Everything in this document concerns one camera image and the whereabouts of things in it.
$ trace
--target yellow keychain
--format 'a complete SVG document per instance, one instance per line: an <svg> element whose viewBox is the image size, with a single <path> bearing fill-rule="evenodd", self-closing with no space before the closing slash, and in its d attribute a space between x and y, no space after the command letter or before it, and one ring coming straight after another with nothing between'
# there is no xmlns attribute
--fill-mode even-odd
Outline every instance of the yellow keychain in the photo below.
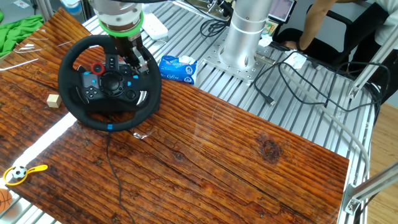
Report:
<svg viewBox="0 0 398 224"><path fill-rule="evenodd" d="M5 183L8 186L17 186L19 184L21 184L23 181L26 180L26 177L28 174L33 173L33 172L40 172L40 171L45 171L46 169L48 169L49 167L47 165L41 165L41 166L37 166L37 167L33 167L29 170L26 169L26 167L23 166L17 166L17 167L10 167L2 176L3 180L5 181ZM17 183L9 183L6 181L6 176L7 174L11 171L12 177L15 179L21 179L19 182Z"/></svg>

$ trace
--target monitor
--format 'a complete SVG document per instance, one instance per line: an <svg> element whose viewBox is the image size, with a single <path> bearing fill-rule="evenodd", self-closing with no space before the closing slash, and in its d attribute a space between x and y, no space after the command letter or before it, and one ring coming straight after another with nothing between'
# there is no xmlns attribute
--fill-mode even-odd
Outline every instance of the monitor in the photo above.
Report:
<svg viewBox="0 0 398 224"><path fill-rule="evenodd" d="M274 0L269 17L276 22L287 23L295 4L295 0Z"/></svg>

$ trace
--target wood grain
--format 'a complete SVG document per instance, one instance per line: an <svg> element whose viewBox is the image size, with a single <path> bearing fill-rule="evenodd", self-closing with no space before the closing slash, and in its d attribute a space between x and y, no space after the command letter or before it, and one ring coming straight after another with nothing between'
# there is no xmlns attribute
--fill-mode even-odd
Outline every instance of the wood grain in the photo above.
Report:
<svg viewBox="0 0 398 224"><path fill-rule="evenodd" d="M0 172L66 114L49 108L61 58L89 35L58 11L0 64ZM103 57L86 51L85 67ZM134 133L145 136L134 137ZM74 123L13 190L62 223L130 223L106 162L108 133ZM109 155L137 223L336 223L349 161L191 85L163 81L160 111L113 133Z"/></svg>
<svg viewBox="0 0 398 224"><path fill-rule="evenodd" d="M398 160L398 108L384 104L373 131L371 175ZM398 185L380 192L369 204L369 224L390 224L398 220Z"/></svg>

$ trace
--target red button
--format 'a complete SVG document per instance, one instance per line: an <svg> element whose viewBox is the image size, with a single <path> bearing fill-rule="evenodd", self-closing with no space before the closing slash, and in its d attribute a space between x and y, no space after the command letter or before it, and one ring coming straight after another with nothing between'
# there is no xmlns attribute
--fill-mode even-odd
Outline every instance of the red button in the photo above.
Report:
<svg viewBox="0 0 398 224"><path fill-rule="evenodd" d="M105 72L105 67L101 62L95 62L91 65L91 72L95 75L102 75Z"/></svg>

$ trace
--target metal grid table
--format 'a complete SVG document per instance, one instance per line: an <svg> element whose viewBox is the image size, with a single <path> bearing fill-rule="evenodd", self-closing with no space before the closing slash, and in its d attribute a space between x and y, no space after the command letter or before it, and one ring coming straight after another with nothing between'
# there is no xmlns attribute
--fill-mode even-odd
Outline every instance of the metal grid table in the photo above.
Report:
<svg viewBox="0 0 398 224"><path fill-rule="evenodd" d="M188 55L199 60L201 63L196 74L195 86L221 98L235 106L258 115L276 125L279 125L295 134L298 134L314 143L317 143L350 160L350 170L346 184L360 184L364 177L364 161L361 152L351 138L338 127L327 115L316 106L303 105L298 102L282 81L279 71L273 69L258 81L258 86L267 95L275 99L274 106L268 105L262 96L254 89L254 84L248 84L222 72L202 59L207 50L214 47L214 43L222 35L204 38L200 34L200 26L208 18L204 18L195 9L181 2L164 2L150 4L145 9L153 12L169 30L169 41L153 41L144 31L142 39L144 45L154 55L156 61L160 61L163 55L180 57ZM92 34L106 34L98 24L96 17L91 18L83 24ZM287 55L276 49L267 48L262 52L278 61ZM331 88L333 73L322 68L315 70L310 63L306 63L299 72L327 94ZM307 97L294 84L290 84L293 91L303 100ZM319 101L325 99L315 90L311 89L304 81L300 83ZM370 93L361 90L356 99L349 101L347 94L351 80L338 76L333 87L331 98L346 108L372 102ZM363 145L368 149L370 155L371 133L375 112L373 106L366 106L357 111L345 113L335 105L329 103L328 110L336 116L344 125L350 129ZM15 203L24 200L14 195ZM16 219L5 222L0 215L0 223L55 223L55 220L43 213L35 206L26 202L27 205ZM353 217L340 212L338 223L353 223ZM361 223L366 223L366 212L362 216Z"/></svg>

